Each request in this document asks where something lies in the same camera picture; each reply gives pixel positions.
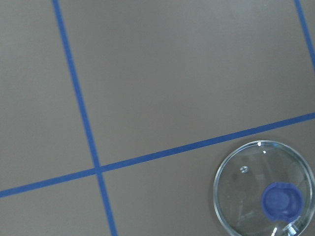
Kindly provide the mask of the glass lid with blue knob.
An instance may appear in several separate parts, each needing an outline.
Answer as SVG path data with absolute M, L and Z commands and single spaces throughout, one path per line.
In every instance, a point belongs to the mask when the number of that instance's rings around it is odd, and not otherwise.
M 219 166 L 213 204 L 231 236 L 300 236 L 315 213 L 315 176 L 290 146 L 250 142 Z

